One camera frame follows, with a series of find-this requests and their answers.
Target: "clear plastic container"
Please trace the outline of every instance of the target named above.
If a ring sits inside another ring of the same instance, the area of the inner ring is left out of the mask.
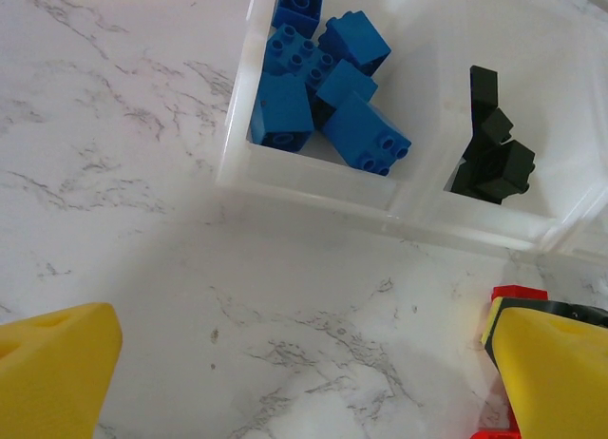
[[[299,154],[248,141],[276,0],[252,0],[218,184],[520,250],[556,247],[607,195],[600,70],[580,13],[549,0],[324,0],[363,10],[392,48],[372,102],[412,141],[387,178],[347,167],[322,136]],[[511,134],[536,152],[527,193],[498,206],[447,184],[471,138],[469,68],[499,72]]]

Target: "gray marble vein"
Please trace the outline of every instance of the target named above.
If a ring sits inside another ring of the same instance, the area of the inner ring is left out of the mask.
[[[44,10],[58,23],[66,26],[86,40],[103,59],[108,55],[100,42],[101,33],[128,33],[120,26],[107,23],[99,11],[92,7],[77,5],[69,0],[28,0],[34,7]]]
[[[188,61],[185,65],[194,70],[211,89],[211,95],[219,95],[230,101],[234,81],[224,71],[213,69],[207,64]]]
[[[390,278],[384,279],[374,289],[374,292],[385,293],[394,287]],[[329,337],[335,346],[329,353],[321,349],[307,349],[304,342],[287,340],[269,340],[263,345],[257,345],[243,351],[256,360],[262,360],[268,364],[292,371],[292,374],[302,374],[305,371],[315,369],[322,375],[326,382],[312,388],[303,390],[302,393],[315,394],[327,391],[335,391],[347,402],[348,409],[356,421],[365,431],[373,424],[383,409],[386,402],[390,401],[399,405],[401,402],[411,403],[415,409],[421,409],[424,404],[416,399],[406,388],[400,374],[390,361],[382,343],[368,340],[357,330],[357,327],[348,319],[348,314],[334,314],[318,311],[309,315],[298,313],[295,315],[262,314],[255,309],[249,308],[225,294],[217,287],[211,287],[218,300],[218,305],[224,316],[238,327],[253,327],[256,325],[275,323],[280,329],[292,328],[294,325],[305,327],[316,333],[322,333]],[[323,375],[322,368],[326,363],[331,363],[340,374],[333,379]],[[352,371],[356,367],[365,367],[381,375],[386,381],[386,387],[379,387],[372,396],[358,392],[357,383],[352,379]],[[281,388],[272,393],[276,396]],[[294,402],[290,397],[279,397],[284,404],[291,406]],[[284,413],[281,410],[267,410],[263,405],[254,420],[233,432],[232,437],[243,437],[250,429],[261,429],[272,435],[267,427],[271,417]]]
[[[0,98],[0,137],[17,124],[43,124],[48,120],[43,112],[30,102]]]
[[[290,398],[279,396],[279,391],[280,389],[277,389],[259,398],[257,402],[260,407],[254,417],[247,423],[247,425],[232,431],[228,435],[228,439],[242,439],[252,430],[262,431],[268,434],[270,439],[278,439],[273,434],[272,430],[268,428],[268,423],[273,418],[287,412],[294,403],[294,401]]]
[[[45,265],[44,271],[42,271],[41,273],[38,273],[38,278],[44,279],[45,277],[67,276],[67,275],[71,275],[71,274],[72,274],[72,270],[66,270],[63,272],[59,272],[55,269],[55,267],[53,265],[51,265],[49,262],[47,262],[47,264]]]
[[[157,142],[161,140],[161,134],[165,129],[164,124],[161,122],[158,116],[152,114],[145,108],[132,108],[127,113],[124,113],[126,118],[132,118],[133,120],[141,123],[146,130],[152,132]]]
[[[172,207],[156,197],[147,181],[113,178],[120,165],[93,147],[79,152],[83,165],[73,177],[52,187],[22,173],[0,170],[0,186],[32,194],[46,208],[61,211],[92,211],[95,208],[127,207],[166,214]]]

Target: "yellow foam pad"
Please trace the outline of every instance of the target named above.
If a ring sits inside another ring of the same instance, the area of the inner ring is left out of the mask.
[[[523,438],[608,437],[608,330],[513,307],[492,348]]]
[[[92,437],[122,342],[105,303],[0,326],[0,437]]]

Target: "container compartment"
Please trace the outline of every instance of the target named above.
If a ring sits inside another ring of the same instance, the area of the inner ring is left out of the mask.
[[[460,235],[547,250],[606,184],[595,79],[577,13],[544,0],[466,0],[472,65],[498,71],[513,139],[536,153],[530,188],[501,206],[440,194],[430,221]]]
[[[392,48],[373,75],[372,103],[412,141],[387,178],[346,166],[314,134],[297,154],[248,141],[248,125],[276,0],[252,0],[218,182],[253,193],[330,207],[380,220],[405,218],[422,196],[441,190],[470,140],[464,0],[323,0],[325,23],[363,10]]]
[[[594,66],[598,70],[598,78],[595,80],[595,91],[598,95],[600,108],[608,107],[608,30],[602,24],[595,23],[589,29],[589,45],[593,51]],[[603,133],[608,133],[608,112],[599,115],[598,121]],[[607,162],[608,142],[607,138],[600,137],[598,153],[604,164]],[[557,252],[581,258],[595,263],[605,264],[608,262],[608,189],[596,202],[596,205],[577,222],[560,242]]]

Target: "lego brick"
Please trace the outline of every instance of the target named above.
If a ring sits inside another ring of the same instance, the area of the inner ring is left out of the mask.
[[[372,78],[341,60],[316,91],[312,105],[314,126],[321,129],[351,92],[369,102],[377,88]]]
[[[335,67],[333,57],[284,24],[268,40],[263,71],[279,76],[292,73],[306,82],[311,97]]]
[[[518,431],[479,431],[471,439],[522,439]]]
[[[411,146],[390,121],[355,92],[335,110],[323,133],[349,166],[381,176],[387,176]]]
[[[294,26],[305,38],[312,38],[321,18],[323,0],[278,0],[273,27]]]
[[[523,194],[534,171],[534,152],[511,141],[485,152],[476,162],[472,187],[496,200]]]
[[[458,195],[464,195],[465,197],[471,197],[472,199],[488,201],[494,204],[502,204],[503,201],[500,199],[494,199],[485,195],[482,192],[475,190],[472,187],[472,178],[475,168],[474,162],[465,162],[458,167],[458,172],[452,183],[451,191]]]
[[[485,111],[483,117],[479,113],[480,111],[477,114],[473,112],[473,138],[463,154],[468,161],[477,159],[485,151],[511,138],[509,131],[513,124],[499,108]]]
[[[473,66],[471,76],[471,104],[473,112],[498,107],[498,73],[488,68]]]
[[[509,121],[500,108],[496,108],[489,115],[481,120],[473,122],[473,130],[475,135],[481,135],[484,138],[498,145],[506,143],[511,138],[509,131],[513,128],[513,123]]]
[[[522,299],[549,299],[549,293],[546,290],[533,289],[531,287],[523,287],[522,285],[499,285],[492,289],[492,301],[496,298],[522,298]]]
[[[304,82],[292,74],[262,73],[251,119],[255,144],[297,152],[314,130]]]
[[[371,76],[390,54],[390,47],[363,11],[331,18],[319,37],[319,47],[337,61],[345,59]]]

